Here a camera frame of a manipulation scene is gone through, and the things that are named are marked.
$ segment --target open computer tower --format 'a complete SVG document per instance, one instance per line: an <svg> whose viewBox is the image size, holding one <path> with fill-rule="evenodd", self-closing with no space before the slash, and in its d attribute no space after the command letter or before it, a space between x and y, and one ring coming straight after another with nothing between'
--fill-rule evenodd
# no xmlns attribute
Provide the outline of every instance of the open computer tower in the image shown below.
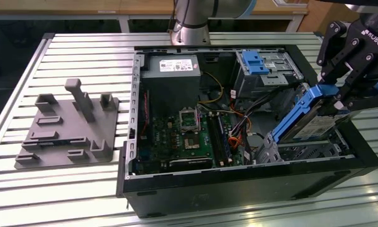
<svg viewBox="0 0 378 227"><path fill-rule="evenodd" d="M315 83L294 45L135 49L117 197L138 217L314 197L378 168L350 120L318 140L259 153L263 136ZM230 132L278 87L249 117L245 149Z"/></svg>

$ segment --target slotted aluminum surface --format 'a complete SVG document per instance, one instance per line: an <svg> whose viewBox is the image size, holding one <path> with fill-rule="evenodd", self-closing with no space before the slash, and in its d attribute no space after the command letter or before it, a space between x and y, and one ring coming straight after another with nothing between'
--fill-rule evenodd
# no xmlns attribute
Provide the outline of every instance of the slotted aluminum surface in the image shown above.
<svg viewBox="0 0 378 227"><path fill-rule="evenodd" d="M311 33L213 33L210 38L215 45L295 44L315 71L319 70L314 63L319 40ZM57 99L70 99L62 87L67 78L81 79L82 91L91 98L111 92L121 100L115 147L122 146L133 46L139 45L170 45L169 36L57 34L42 41L25 80L20 81L13 107L9 105L0 119L0 226L378 226L378 170L313 199L138 219L126 200L114 197L117 150L105 165L38 171L13 168L37 110L36 96L53 93ZM378 110L363 111L354 124L378 154Z"/></svg>

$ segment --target green circuit board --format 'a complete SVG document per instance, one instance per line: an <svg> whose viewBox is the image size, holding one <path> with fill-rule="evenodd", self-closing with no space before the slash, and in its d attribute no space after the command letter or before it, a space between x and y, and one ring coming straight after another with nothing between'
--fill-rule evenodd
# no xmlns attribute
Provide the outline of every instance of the green circuit board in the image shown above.
<svg viewBox="0 0 378 227"><path fill-rule="evenodd" d="M230 130L231 123L227 115L221 115L225 132ZM149 141L138 144L139 174L159 173L159 162L178 158L209 157L214 160L213 147L210 143L206 115L198 116L199 127L195 132L181 132L179 116L153 118L151 136ZM195 122L190 117L182 116L182 125L191 126ZM233 166L242 165L238 154L231 156Z"/></svg>

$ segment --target gray plastic holder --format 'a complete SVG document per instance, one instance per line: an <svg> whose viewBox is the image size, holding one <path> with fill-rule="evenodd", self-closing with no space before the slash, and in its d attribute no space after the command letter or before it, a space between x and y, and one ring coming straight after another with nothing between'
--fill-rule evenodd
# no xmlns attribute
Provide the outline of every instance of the gray plastic holder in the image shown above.
<svg viewBox="0 0 378 227"><path fill-rule="evenodd" d="M65 89L74 100L56 100L52 94L40 94L36 99L38 111L16 157L16 169L111 160L118 99L111 94L90 99L78 79L67 79Z"/></svg>

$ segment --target motherboard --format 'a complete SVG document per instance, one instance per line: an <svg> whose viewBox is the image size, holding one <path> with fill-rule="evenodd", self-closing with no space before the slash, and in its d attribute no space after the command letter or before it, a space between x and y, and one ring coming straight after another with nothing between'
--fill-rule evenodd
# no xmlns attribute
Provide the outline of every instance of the motherboard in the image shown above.
<svg viewBox="0 0 378 227"><path fill-rule="evenodd" d="M242 165L242 156L230 150L230 116L183 109L177 115L153 117L138 143L137 174Z"/></svg>

